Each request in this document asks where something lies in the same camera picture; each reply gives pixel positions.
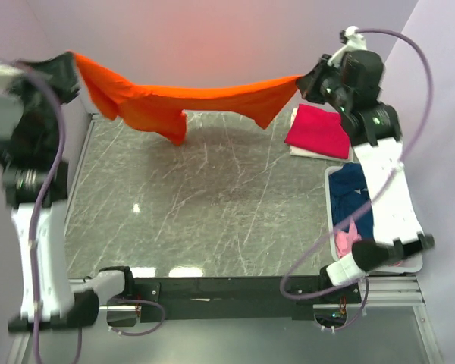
white wall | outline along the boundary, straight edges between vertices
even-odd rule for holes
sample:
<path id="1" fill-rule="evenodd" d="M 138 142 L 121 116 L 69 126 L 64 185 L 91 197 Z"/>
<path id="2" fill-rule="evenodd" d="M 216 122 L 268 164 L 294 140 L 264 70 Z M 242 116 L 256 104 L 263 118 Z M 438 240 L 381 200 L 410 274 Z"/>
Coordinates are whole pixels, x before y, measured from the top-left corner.
<path id="1" fill-rule="evenodd" d="M 418 275 L 445 362 L 455 363 L 455 2 L 419 0 L 404 33 L 425 50 L 435 76 L 428 129 L 406 164 L 419 218 L 436 238 Z M 399 112 L 406 137 L 422 113 L 422 67 L 398 42 L 387 62 L 383 100 Z"/>
<path id="2" fill-rule="evenodd" d="M 417 0 L 27 1 L 57 45 L 133 82 L 218 87 L 305 74 L 340 30 L 401 30 Z"/>
<path id="3" fill-rule="evenodd" d="M 52 46 L 47 40 L 25 0 L 0 0 L 0 56 L 40 60 L 57 55 L 60 51 L 60 47 Z M 68 138 L 65 156 L 71 161 L 71 182 L 86 135 L 87 118 L 79 99 L 64 108 L 64 113 Z M 0 363 L 5 362 L 12 340 L 8 336 L 7 322 L 18 312 L 21 295 L 17 236 L 5 208 L 0 185 Z"/>

white platform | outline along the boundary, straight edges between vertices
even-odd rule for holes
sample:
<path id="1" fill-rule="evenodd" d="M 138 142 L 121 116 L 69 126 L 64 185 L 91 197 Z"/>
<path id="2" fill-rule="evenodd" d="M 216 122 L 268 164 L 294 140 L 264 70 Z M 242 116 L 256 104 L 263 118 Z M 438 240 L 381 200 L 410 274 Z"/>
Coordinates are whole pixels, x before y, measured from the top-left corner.
<path id="1" fill-rule="evenodd" d="M 335 171 L 339 171 L 342 167 L 329 167 L 325 170 L 325 199 L 327 205 L 327 219 L 328 219 L 328 228 L 331 230 L 333 228 L 332 224 L 332 207 L 331 207 L 331 193 L 330 187 L 328 183 L 328 176 L 330 176 Z M 335 239 L 332 235 L 330 237 L 330 244 L 331 244 L 331 254 L 334 261 L 339 260 L 337 256 L 337 248 L 335 246 Z M 423 268 L 423 258 L 421 254 L 418 254 L 404 262 L 402 262 L 399 266 L 385 266 L 380 267 L 376 271 L 384 272 L 384 273 L 393 273 L 393 274 L 401 274 L 401 273 L 416 273 Z"/>

marble table surface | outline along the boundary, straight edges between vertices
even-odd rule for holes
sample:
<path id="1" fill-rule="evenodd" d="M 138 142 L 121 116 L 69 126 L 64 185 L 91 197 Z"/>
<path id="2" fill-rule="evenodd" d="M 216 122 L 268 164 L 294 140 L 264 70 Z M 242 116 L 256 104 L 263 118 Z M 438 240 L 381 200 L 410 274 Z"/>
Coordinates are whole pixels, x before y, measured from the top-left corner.
<path id="1" fill-rule="evenodd" d="M 328 229 L 324 171 L 290 156 L 290 112 L 267 130 L 232 113 L 189 113 L 182 146 L 95 121 L 66 231 L 69 275 L 111 265 L 151 275 L 282 275 Z M 298 274 L 332 262 L 322 248 Z"/>

orange shirt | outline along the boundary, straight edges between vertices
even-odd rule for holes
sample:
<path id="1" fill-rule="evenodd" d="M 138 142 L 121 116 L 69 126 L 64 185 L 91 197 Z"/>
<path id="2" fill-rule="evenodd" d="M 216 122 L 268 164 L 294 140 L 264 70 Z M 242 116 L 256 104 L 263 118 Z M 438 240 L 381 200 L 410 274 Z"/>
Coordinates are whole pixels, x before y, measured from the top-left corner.
<path id="1" fill-rule="evenodd" d="M 141 86 L 74 53 L 91 100 L 108 119 L 120 117 L 135 130 L 156 132 L 180 145 L 187 132 L 184 110 L 233 111 L 266 129 L 297 91 L 300 76 L 219 89 Z"/>

folded pink cloth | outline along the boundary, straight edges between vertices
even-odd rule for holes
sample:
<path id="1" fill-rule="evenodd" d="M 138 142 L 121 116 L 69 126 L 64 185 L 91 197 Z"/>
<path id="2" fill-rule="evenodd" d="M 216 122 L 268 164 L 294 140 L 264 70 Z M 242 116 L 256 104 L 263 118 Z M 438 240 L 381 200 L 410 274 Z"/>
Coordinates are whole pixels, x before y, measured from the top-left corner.
<path id="1" fill-rule="evenodd" d="M 298 105 L 285 143 L 327 157 L 349 158 L 350 140 L 340 125 L 340 115 L 310 105 Z"/>
<path id="2" fill-rule="evenodd" d="M 335 247 L 337 248 L 339 259 L 351 252 L 352 244 L 357 240 L 361 240 L 361 236 L 357 233 L 356 223 L 354 220 L 351 220 L 349 232 L 338 231 L 335 234 Z"/>

